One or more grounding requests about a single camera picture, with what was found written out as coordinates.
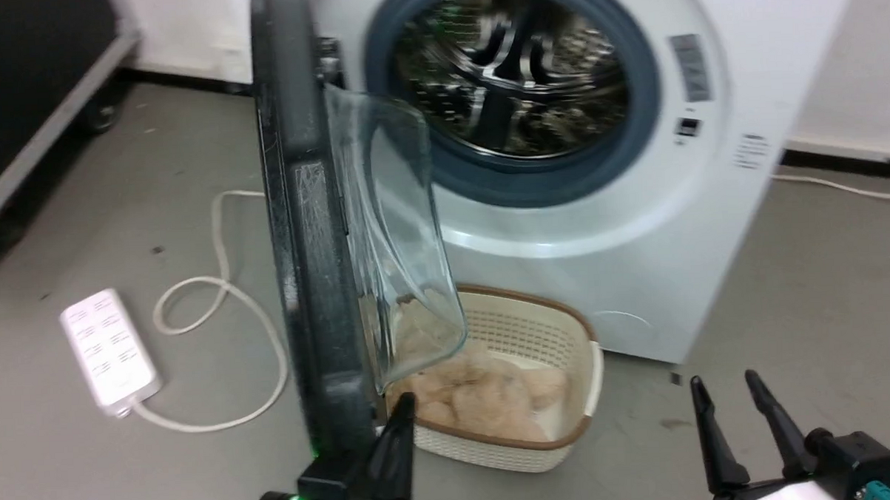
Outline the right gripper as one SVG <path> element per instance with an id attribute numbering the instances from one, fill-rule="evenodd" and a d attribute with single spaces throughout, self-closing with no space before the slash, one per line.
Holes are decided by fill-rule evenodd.
<path id="1" fill-rule="evenodd" d="M 704 474 L 712 500 L 890 500 L 890 450 L 864 431 L 808 434 L 795 424 L 755 370 L 745 382 L 782 460 L 782 477 L 751 482 L 723 436 L 700 376 L 690 379 Z"/>

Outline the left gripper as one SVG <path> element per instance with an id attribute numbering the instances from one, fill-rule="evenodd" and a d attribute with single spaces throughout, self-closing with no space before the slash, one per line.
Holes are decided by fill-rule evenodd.
<path id="1" fill-rule="evenodd" d="M 294 492 L 269 491 L 258 500 L 413 500 L 417 399 L 400 394 L 368 459 L 318 456 Z"/>

